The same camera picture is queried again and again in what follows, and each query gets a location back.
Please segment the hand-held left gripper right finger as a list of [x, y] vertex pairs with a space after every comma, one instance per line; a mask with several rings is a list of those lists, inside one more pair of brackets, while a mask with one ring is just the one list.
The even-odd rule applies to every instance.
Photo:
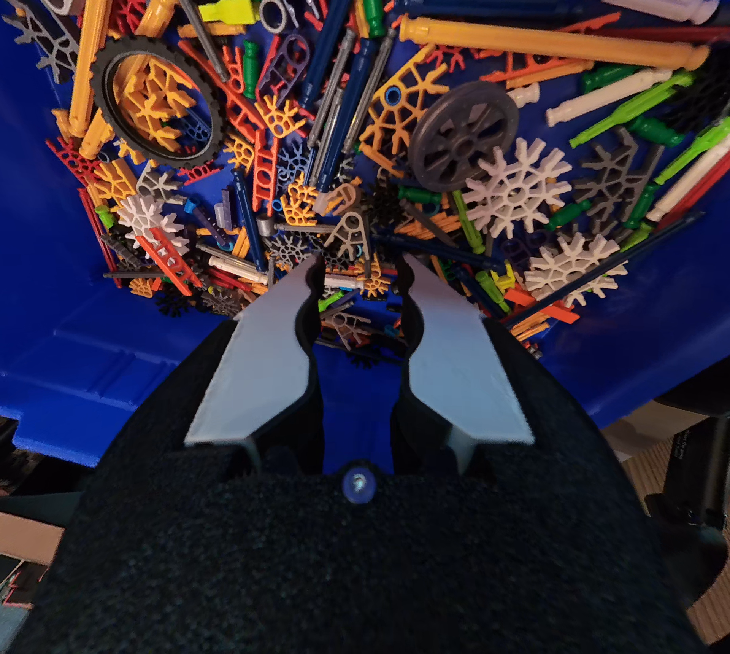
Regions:
[[536, 442], [478, 309], [411, 254], [397, 261], [406, 353], [391, 412], [397, 473], [443, 450], [466, 473], [478, 448]]

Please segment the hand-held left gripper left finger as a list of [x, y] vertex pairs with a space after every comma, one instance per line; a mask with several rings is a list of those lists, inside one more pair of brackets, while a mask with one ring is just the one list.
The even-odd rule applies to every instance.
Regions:
[[325, 264], [312, 254], [242, 312], [185, 437], [186, 448], [241, 447], [261, 470], [287, 448], [324, 469], [324, 401], [313, 351]]

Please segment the large blue plastic bin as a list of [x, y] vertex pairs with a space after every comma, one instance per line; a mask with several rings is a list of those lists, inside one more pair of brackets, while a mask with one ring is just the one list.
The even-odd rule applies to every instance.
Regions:
[[[66, 105], [2, 20], [2, 416], [15, 445], [96, 466], [135, 408], [219, 324], [103, 278], [105, 258], [76, 177], [46, 146]], [[544, 366], [598, 427], [728, 355], [728, 175], [696, 225], [628, 264], [618, 290], [540, 340]], [[325, 471], [367, 458], [391, 470], [388, 417], [399, 368], [352, 366], [315, 347], [325, 403]]]

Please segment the pile of colourful construction pieces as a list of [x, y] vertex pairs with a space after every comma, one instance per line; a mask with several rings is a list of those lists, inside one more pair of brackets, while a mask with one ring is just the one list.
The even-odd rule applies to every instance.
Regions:
[[[2, 0], [66, 105], [50, 151], [80, 184], [104, 277], [179, 317], [233, 317], [324, 256], [319, 344], [402, 357], [396, 251], [506, 322], [536, 357], [576, 305], [627, 274], [728, 172], [728, 22], [719, 0]], [[213, 79], [213, 161], [175, 169], [126, 146], [96, 105], [109, 41], [161, 39]], [[464, 83], [519, 108], [508, 151], [462, 189], [417, 183], [407, 150]]]

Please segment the dark grey toy wheel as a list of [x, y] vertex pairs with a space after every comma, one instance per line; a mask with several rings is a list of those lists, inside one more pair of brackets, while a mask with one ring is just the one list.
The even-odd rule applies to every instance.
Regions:
[[462, 189], [479, 174], [479, 161], [506, 152], [517, 135], [520, 113], [505, 89], [473, 81], [434, 102], [409, 140], [407, 159], [417, 183], [434, 192]]

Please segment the black chair base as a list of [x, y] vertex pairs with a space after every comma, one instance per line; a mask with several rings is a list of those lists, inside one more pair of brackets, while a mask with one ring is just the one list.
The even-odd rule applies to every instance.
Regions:
[[685, 608], [716, 581], [728, 561], [729, 358], [657, 398], [703, 420], [672, 441], [661, 493], [644, 498], [662, 557]]

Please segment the brown cardboard box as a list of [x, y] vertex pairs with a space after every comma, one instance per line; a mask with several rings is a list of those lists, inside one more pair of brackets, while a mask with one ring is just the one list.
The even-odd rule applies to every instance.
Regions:
[[1, 555], [49, 568], [56, 557], [64, 528], [1, 513]]

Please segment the black knobbly tyre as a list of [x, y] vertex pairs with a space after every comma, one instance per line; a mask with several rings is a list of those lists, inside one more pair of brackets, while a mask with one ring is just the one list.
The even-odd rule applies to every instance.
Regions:
[[[114, 134], [144, 159], [175, 169], [214, 160], [224, 147], [225, 111], [213, 79], [196, 61], [161, 39], [111, 40], [92, 66], [96, 105]], [[194, 147], [174, 121], [207, 108], [209, 135]]]

